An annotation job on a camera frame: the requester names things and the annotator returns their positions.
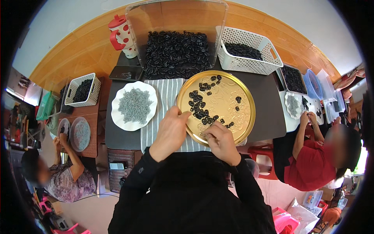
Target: round gold tray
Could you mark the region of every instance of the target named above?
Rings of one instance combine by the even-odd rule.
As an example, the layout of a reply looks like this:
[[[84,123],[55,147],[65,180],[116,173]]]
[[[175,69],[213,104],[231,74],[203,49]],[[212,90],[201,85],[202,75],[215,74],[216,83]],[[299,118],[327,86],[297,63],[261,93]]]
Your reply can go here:
[[[199,90],[199,83],[215,83],[217,79],[212,81],[210,78],[217,75],[222,76],[220,84],[215,85],[208,91]],[[248,88],[238,78],[226,72],[215,70],[200,72],[192,76],[184,83],[178,94],[177,105],[182,112],[190,111],[191,106],[188,102],[192,99],[189,97],[189,93],[194,90],[197,90],[198,94],[203,96],[203,102],[206,103],[203,109],[209,110],[211,118],[218,115],[217,121],[224,119],[224,125],[234,122],[234,126],[229,129],[233,133],[236,145],[250,134],[256,118],[255,103]],[[235,99],[237,96],[242,98],[240,103],[237,103]],[[195,141],[208,146],[203,132],[209,126],[210,124],[203,125],[201,119],[191,115],[188,118],[186,130]]]

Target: white storage basket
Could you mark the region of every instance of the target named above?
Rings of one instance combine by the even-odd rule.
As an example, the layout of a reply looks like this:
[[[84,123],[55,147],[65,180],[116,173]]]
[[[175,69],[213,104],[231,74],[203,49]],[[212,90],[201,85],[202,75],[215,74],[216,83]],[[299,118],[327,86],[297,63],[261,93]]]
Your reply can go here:
[[[221,26],[216,26],[217,33],[220,29]],[[253,47],[261,52],[263,61],[230,55],[225,48],[225,43],[245,44]],[[224,28],[218,57],[224,70],[269,75],[279,67],[283,67],[278,52],[268,38],[237,28]]]
[[[82,84],[83,81],[92,79],[90,93],[88,94],[86,101],[73,102],[73,98],[77,91],[77,88]],[[81,76],[71,80],[69,89],[65,98],[65,105],[81,107],[81,106],[94,106],[96,105],[97,98],[99,97],[101,82],[95,76],[95,73],[91,73],[85,76]]]

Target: red shirt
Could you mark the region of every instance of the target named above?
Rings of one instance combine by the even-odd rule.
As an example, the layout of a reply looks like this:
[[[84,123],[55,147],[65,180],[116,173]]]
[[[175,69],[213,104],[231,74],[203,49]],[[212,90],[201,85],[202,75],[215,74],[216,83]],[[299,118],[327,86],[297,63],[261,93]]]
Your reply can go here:
[[[322,141],[304,141],[297,160],[294,157],[288,160],[290,166],[284,168],[284,182],[300,191],[319,189],[336,177]]]

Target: black table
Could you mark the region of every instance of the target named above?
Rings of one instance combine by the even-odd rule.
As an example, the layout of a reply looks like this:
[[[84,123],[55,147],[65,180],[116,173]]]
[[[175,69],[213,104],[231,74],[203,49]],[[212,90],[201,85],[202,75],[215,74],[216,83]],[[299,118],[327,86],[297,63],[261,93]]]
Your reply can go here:
[[[136,66],[137,58],[127,59],[121,52],[117,65]],[[226,71],[221,68],[217,58],[215,66],[211,70],[220,70],[230,73],[240,79],[251,92],[256,106],[256,120],[248,142],[282,137],[286,134],[286,123],[284,120],[281,100],[275,82],[275,72],[265,76],[248,72]],[[114,124],[111,111],[112,101],[117,91],[127,84],[126,81],[113,81],[107,107],[107,119],[105,127],[105,143],[111,149],[140,150],[140,129],[136,131],[125,131]]]

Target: gray striped cloth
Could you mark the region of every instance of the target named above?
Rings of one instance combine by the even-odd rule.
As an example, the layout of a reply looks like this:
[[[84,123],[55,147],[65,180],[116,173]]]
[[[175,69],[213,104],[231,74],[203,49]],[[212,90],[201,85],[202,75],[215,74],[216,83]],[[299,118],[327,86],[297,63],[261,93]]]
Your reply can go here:
[[[157,109],[149,123],[140,129],[141,150],[143,153],[145,148],[151,146],[156,139],[159,123],[164,118],[166,112],[177,104],[177,96],[185,79],[146,80],[144,82],[156,90]],[[197,143],[187,134],[186,139],[177,152],[195,151],[211,151],[211,149]]]

